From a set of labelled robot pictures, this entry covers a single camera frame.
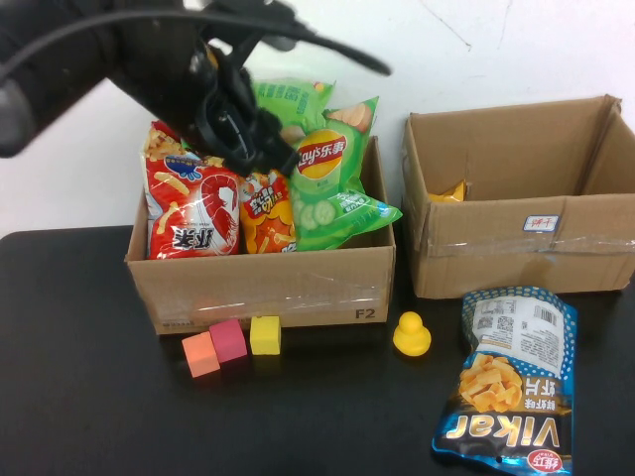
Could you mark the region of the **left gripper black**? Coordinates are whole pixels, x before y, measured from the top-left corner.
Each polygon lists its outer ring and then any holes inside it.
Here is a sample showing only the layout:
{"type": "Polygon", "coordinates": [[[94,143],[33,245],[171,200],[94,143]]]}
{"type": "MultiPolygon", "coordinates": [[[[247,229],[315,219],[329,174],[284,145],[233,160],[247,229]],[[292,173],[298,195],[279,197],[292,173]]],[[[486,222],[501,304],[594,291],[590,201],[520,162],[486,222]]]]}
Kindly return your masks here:
{"type": "Polygon", "coordinates": [[[299,155],[283,139],[279,118],[257,104],[246,69],[221,57],[221,51],[199,43],[191,59],[190,72],[204,84],[194,115],[197,147],[222,158],[241,177],[271,170],[289,177],[299,155]]]}

